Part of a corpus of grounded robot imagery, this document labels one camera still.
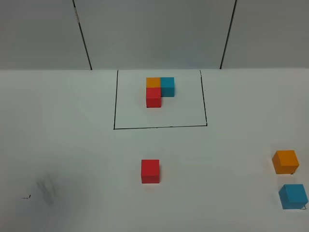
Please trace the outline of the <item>red template block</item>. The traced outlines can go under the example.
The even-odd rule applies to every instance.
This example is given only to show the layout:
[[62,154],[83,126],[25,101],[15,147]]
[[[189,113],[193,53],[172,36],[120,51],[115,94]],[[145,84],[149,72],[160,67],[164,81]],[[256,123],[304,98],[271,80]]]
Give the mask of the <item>red template block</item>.
[[161,88],[148,87],[146,89],[146,107],[147,108],[161,107]]

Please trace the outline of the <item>orange template block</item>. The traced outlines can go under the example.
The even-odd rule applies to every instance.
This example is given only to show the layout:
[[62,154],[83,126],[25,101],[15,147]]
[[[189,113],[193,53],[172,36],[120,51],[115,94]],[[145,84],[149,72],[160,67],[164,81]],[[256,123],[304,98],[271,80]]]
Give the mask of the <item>orange template block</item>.
[[146,87],[147,88],[160,88],[160,77],[147,77],[146,78]]

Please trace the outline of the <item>blue template block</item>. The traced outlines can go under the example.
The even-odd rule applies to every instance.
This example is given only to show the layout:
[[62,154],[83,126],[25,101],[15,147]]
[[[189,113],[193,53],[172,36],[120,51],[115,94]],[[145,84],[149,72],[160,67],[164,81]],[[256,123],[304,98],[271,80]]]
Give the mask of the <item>blue template block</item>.
[[175,96],[174,77],[161,77],[160,87],[161,87],[161,97],[174,97]]

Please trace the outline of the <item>loose blue block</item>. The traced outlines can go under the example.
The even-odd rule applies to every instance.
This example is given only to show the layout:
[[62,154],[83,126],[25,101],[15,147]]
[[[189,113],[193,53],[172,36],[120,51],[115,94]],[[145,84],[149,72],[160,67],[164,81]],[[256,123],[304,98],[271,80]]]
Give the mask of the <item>loose blue block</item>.
[[283,209],[302,209],[309,202],[303,184],[284,184],[279,197]]

